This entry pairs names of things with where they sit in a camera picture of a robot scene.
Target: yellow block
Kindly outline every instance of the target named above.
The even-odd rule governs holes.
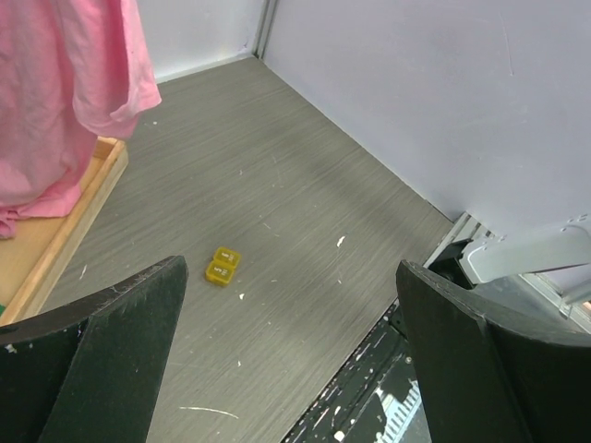
[[[238,267],[238,263],[240,263],[240,254],[222,246],[219,247],[217,251],[215,251],[213,261],[218,261],[227,265],[229,268],[236,269]]]
[[[205,278],[214,284],[227,286],[234,276],[234,269],[227,264],[213,260],[205,270]]]

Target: wooden tray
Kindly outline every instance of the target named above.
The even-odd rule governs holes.
[[[0,326],[35,316],[127,166],[123,141],[99,138],[82,196],[64,218],[19,221],[17,236],[0,240]]]

